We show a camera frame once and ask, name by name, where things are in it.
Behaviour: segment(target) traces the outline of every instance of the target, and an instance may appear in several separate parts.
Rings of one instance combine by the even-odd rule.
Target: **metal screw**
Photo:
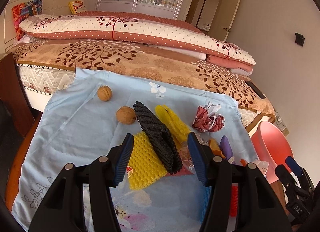
[[[106,162],[108,160],[108,157],[107,156],[101,156],[100,158],[99,158],[99,161],[100,162]]]
[[[257,166],[254,163],[248,163],[248,168],[249,169],[255,169]]]
[[[213,160],[214,160],[215,162],[222,162],[222,158],[221,158],[220,156],[214,156],[214,157],[213,157]]]
[[[73,164],[72,163],[67,163],[65,166],[64,166],[65,169],[67,170],[70,170],[73,168]]]

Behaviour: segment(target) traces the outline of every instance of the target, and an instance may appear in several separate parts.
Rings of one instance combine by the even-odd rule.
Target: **polka dot quilt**
[[[35,15],[19,27],[30,36],[44,39],[107,39],[183,48],[253,66],[255,61],[244,50],[173,25],[140,18],[116,16]]]

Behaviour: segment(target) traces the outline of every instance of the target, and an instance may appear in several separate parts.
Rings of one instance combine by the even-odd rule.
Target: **pink trash bin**
[[[278,180],[275,175],[275,169],[278,165],[283,164],[291,172],[285,159],[288,156],[293,157],[292,150],[287,139],[276,126],[268,121],[262,121],[259,123],[257,131],[252,135],[251,141],[259,159],[269,162],[266,176],[270,184]]]

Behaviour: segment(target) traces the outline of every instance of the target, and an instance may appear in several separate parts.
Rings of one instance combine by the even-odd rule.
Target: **black phone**
[[[251,82],[251,81],[246,81],[245,82],[248,86],[250,86],[253,91],[255,91],[255,93],[258,95],[258,97],[260,97],[261,99],[265,99],[265,95]]]

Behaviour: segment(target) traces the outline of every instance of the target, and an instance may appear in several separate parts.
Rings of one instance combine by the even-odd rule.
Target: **crumpled red and white paper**
[[[199,106],[195,120],[193,121],[192,127],[204,132],[217,132],[224,127],[225,119],[221,114],[218,114],[221,105],[213,105],[209,102],[206,106]]]

